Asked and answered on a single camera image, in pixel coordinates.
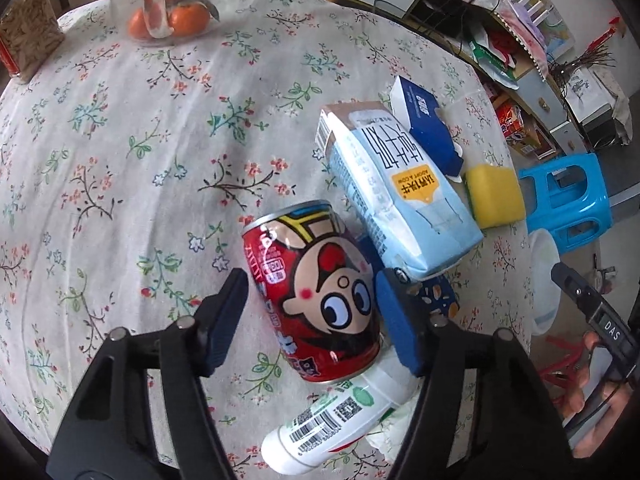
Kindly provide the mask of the person's right hand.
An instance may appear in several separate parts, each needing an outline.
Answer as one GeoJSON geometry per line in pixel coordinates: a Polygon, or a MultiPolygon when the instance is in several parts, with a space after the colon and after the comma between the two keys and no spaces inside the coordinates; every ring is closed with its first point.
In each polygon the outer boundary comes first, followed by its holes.
{"type": "MultiPolygon", "coordinates": [[[[584,408],[586,402],[584,389],[589,379],[588,365],[581,367],[575,373],[575,378],[568,386],[561,405],[561,415],[564,418],[576,415],[584,408]]],[[[611,432],[633,394],[634,389],[631,386],[616,386],[612,382],[606,385],[603,389],[603,396],[608,400],[608,409],[592,430],[593,440],[603,440],[611,432]]]]}

